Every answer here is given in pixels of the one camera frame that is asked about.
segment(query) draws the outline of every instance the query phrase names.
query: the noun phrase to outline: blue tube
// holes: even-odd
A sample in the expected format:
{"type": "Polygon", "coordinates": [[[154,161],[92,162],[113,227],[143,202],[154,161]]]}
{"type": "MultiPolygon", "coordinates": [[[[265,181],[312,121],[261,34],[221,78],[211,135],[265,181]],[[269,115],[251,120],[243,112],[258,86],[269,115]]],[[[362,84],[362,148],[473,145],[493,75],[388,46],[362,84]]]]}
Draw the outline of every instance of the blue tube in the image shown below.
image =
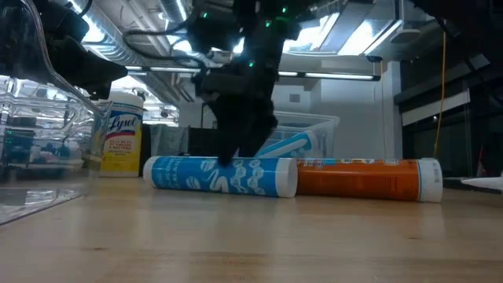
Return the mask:
{"type": "Polygon", "coordinates": [[[260,150],[256,156],[259,158],[319,157],[317,145],[316,135],[307,130],[260,150]]]}
{"type": "Polygon", "coordinates": [[[147,161],[143,177],[159,189],[266,197],[294,197],[297,190],[293,159],[236,158],[221,167],[216,157],[157,156],[147,161]]]}

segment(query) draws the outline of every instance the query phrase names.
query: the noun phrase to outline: wooden tabletop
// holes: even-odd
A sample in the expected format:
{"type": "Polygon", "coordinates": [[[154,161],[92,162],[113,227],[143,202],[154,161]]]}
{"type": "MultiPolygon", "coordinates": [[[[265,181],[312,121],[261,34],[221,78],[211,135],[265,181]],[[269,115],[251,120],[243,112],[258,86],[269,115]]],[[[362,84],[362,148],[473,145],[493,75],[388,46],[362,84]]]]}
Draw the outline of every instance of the wooden tabletop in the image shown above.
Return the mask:
{"type": "Polygon", "coordinates": [[[444,196],[277,200],[104,179],[1,226],[1,282],[503,282],[503,197],[444,196]]]}

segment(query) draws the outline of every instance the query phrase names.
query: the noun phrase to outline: orange cylindrical container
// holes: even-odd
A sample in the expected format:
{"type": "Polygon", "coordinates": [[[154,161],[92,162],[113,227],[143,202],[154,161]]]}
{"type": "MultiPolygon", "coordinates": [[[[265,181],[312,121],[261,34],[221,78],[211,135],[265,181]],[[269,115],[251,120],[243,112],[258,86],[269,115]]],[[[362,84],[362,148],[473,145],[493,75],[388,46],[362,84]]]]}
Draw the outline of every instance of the orange cylindrical container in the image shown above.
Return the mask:
{"type": "Polygon", "coordinates": [[[440,202],[442,170],[437,160],[298,161],[297,195],[440,202]]]}

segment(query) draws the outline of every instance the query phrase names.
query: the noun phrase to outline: clear plastic bin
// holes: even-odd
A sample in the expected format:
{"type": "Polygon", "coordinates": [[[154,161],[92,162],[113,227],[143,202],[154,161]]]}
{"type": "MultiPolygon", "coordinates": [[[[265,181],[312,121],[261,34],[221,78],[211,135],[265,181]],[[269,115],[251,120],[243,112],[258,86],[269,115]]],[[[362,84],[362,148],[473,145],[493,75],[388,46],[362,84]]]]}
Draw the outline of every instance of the clear plastic bin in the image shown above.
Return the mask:
{"type": "Polygon", "coordinates": [[[0,1],[0,223],[90,191],[110,106],[52,68],[32,1],[0,1]]]}
{"type": "Polygon", "coordinates": [[[315,134],[318,142],[317,148],[320,156],[316,157],[334,156],[333,141],[340,121],[338,117],[279,111],[274,114],[278,119],[278,127],[262,149],[310,130],[315,134]]]}

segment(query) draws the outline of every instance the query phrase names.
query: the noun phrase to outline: white wall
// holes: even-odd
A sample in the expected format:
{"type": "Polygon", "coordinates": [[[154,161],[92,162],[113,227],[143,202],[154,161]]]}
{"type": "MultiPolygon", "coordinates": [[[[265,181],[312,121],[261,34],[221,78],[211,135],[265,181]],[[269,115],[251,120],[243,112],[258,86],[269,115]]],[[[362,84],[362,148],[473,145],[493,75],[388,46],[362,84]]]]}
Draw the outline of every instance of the white wall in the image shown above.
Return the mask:
{"type": "Polygon", "coordinates": [[[282,86],[274,87],[272,96],[275,110],[287,112],[307,113],[311,107],[311,92],[305,91],[304,86],[282,86]],[[290,94],[300,94],[300,102],[290,102],[290,94]]]}
{"type": "MultiPolygon", "coordinates": [[[[399,63],[392,62],[380,82],[323,79],[312,91],[280,85],[273,100],[278,111],[338,116],[334,157],[402,158],[402,120],[393,102],[399,92],[399,63]],[[301,102],[291,103],[290,94],[300,94],[301,102]]],[[[201,103],[180,105],[180,127],[200,127],[200,115],[201,103]]],[[[214,121],[207,108],[204,127],[214,121]]]]}
{"type": "Polygon", "coordinates": [[[402,158],[401,116],[393,103],[399,86],[399,64],[391,63],[380,82],[323,79],[313,89],[320,100],[313,99],[311,112],[340,118],[335,157],[402,158]]]}
{"type": "MultiPolygon", "coordinates": [[[[178,126],[201,128],[201,107],[201,102],[181,104],[179,106],[180,118],[178,126]]],[[[213,112],[206,106],[203,114],[203,128],[211,129],[215,121],[216,119],[213,112]]]]}

